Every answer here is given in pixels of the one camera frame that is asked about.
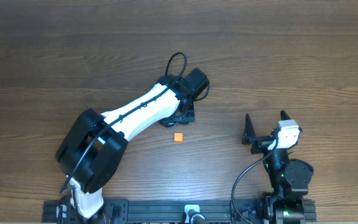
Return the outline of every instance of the wooden table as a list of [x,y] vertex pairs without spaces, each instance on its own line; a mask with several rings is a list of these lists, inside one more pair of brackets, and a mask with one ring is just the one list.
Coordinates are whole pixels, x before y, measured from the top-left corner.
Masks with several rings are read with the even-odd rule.
[[[246,113],[263,135],[285,109],[304,130],[291,157],[315,169],[318,220],[358,220],[358,1],[0,0],[0,221],[39,222],[61,197],[54,154],[76,117],[143,95],[176,51],[209,96],[195,123],[133,139],[104,196],[228,200],[260,158],[241,144]],[[269,189],[258,166],[237,197]]]

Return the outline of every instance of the small orange block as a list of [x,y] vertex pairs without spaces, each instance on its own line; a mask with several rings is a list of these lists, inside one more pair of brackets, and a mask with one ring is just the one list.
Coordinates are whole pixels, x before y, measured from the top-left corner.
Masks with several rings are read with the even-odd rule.
[[173,141],[183,142],[183,133],[175,133],[175,135],[173,137]]

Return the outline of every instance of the orange square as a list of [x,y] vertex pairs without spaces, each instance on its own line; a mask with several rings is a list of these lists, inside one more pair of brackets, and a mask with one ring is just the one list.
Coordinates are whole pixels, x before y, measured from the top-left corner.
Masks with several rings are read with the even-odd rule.
[[183,142],[183,133],[175,133],[175,135],[173,137],[173,141]]

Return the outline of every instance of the wooden tabletop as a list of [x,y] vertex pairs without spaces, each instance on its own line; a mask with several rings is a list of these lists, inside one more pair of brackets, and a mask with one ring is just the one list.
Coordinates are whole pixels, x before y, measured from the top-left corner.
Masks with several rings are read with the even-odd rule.
[[[136,136],[104,196],[229,200],[261,158],[241,144],[246,113],[266,135],[285,109],[318,220],[358,221],[357,0],[0,0],[0,221],[39,222],[61,197],[54,154],[76,117],[142,96],[177,51],[211,82],[196,122]],[[237,197],[269,190],[257,166]]]

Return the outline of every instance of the white plastic part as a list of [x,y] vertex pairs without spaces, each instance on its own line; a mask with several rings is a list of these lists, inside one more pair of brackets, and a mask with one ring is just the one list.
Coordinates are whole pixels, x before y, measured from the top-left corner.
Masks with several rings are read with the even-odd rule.
[[186,213],[186,221],[185,223],[190,223],[190,217],[189,217],[189,211],[194,210],[196,212],[200,212],[200,206],[199,205],[185,205],[185,213]]
[[[142,97],[132,101],[128,105],[118,108],[113,111],[107,111],[102,113],[105,117],[106,123],[111,123],[118,118],[119,115],[124,114],[131,109],[139,106],[141,103],[155,97],[161,93],[167,86],[161,84],[155,84],[154,87]],[[171,116],[179,106],[179,100],[176,98],[175,93],[172,90],[168,90],[162,96],[155,101],[150,102],[146,107],[131,113],[122,122],[114,124],[111,128],[116,132],[122,131],[125,134],[125,139],[130,141],[141,131],[152,125],[154,122]]]
[[[103,206],[102,188],[93,194],[84,194],[81,190],[80,183],[78,183],[74,178],[71,178],[70,184],[74,185],[76,188],[75,190],[71,190],[71,195],[75,194],[78,212],[84,218],[90,218]],[[75,207],[73,196],[71,196],[70,202],[71,205]]]
[[[278,132],[277,149],[288,149],[296,143],[299,138],[300,131],[299,125],[295,122],[295,120],[291,119],[279,121],[277,128],[280,130]],[[274,140],[267,149],[272,150],[275,144],[276,140]]]

